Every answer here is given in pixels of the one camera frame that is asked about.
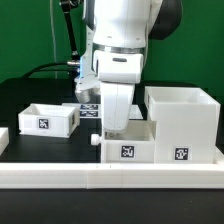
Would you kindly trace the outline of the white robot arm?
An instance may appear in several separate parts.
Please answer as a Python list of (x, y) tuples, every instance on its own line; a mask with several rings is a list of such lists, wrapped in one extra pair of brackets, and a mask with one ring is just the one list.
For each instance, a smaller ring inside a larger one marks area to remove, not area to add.
[(125, 131), (135, 85), (147, 61), (148, 41), (175, 32), (182, 12), (181, 0), (84, 0), (83, 20), (92, 38), (81, 57), (76, 96), (82, 103), (93, 91), (101, 96), (105, 132)]

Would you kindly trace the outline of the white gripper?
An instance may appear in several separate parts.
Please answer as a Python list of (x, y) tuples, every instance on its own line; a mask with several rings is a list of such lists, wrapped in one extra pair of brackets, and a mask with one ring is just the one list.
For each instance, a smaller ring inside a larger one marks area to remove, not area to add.
[(135, 85), (102, 82), (100, 90), (103, 130), (123, 133), (128, 124)]

